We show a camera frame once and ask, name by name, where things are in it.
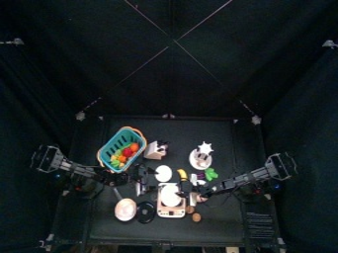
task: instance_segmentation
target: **green object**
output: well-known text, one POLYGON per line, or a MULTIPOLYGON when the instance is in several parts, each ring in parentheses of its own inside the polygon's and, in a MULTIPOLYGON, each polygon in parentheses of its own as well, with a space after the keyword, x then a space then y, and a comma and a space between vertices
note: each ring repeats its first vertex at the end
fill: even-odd
POLYGON ((208 181, 212 181, 213 179, 218 178, 218 174, 216 173, 216 169, 213 168, 208 168, 205 170, 205 175, 206 175, 208 181))
POLYGON ((113 160, 113 161, 111 161, 111 165, 113 165, 113 167, 119 168, 119 166, 121 166, 121 161, 119 161, 119 160, 113 160))
POLYGON ((118 150, 115 151, 114 155, 119 157, 119 156, 122 155, 122 149, 118 149, 118 150))

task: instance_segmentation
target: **orange toy fruit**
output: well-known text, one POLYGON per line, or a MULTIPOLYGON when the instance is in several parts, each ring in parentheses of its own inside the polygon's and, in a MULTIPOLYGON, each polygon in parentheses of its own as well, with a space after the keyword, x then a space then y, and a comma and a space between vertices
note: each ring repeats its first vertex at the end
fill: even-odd
POLYGON ((138 142, 133 142, 130 148, 131 148, 131 150, 134 152, 138 152, 139 149, 141 149, 139 143, 138 142))
POLYGON ((127 162, 127 157, 123 156, 123 155, 121 155, 119 158, 118 158, 118 160, 119 160, 121 162, 126 163, 126 162, 127 162))

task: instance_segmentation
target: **star-shaped object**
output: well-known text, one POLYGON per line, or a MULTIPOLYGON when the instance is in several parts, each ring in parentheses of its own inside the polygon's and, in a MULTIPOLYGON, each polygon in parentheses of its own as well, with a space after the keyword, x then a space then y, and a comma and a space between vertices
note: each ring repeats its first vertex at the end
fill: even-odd
POLYGON ((203 153, 203 154, 209 155, 209 153, 214 151, 212 149, 212 143, 208 144, 205 141, 203 141, 202 145, 199 145, 198 147, 199 147, 199 153, 203 153))

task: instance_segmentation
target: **red toy fruit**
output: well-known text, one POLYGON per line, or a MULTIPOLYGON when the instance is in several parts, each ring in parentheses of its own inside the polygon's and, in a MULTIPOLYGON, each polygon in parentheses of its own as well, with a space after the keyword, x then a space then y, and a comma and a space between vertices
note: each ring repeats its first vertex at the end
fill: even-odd
POLYGON ((133 149, 131 149, 130 147, 126 147, 126 148, 123 149, 122 153, 123 153, 123 155, 125 155, 126 157, 131 157, 134 152, 133 152, 133 149))

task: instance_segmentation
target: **white plate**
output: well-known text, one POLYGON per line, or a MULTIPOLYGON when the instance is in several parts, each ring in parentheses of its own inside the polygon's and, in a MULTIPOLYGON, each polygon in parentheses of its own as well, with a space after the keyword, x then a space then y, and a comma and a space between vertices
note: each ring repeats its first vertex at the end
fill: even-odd
POLYGON ((155 174, 157 179, 161 182, 167 182, 173 175, 170 167, 167 167, 167 165, 162 165, 158 167, 157 172, 158 172, 158 174, 155 174))
POLYGON ((197 169, 197 170, 206 170, 210 166, 212 166, 212 162, 213 162, 213 157, 212 155, 208 156, 206 161, 205 161, 205 166, 202 167, 201 165, 198 165, 195 157, 194 157, 194 153, 195 153, 197 149, 194 149, 189 155, 189 162, 190 165, 197 169))
POLYGON ((137 203, 133 199, 123 199, 119 201, 115 207, 115 216, 122 220, 127 221, 134 218, 137 214, 137 203))
POLYGON ((177 193, 177 185, 166 185, 162 189, 162 200, 167 207, 175 207, 181 203, 181 196, 178 196, 177 193))

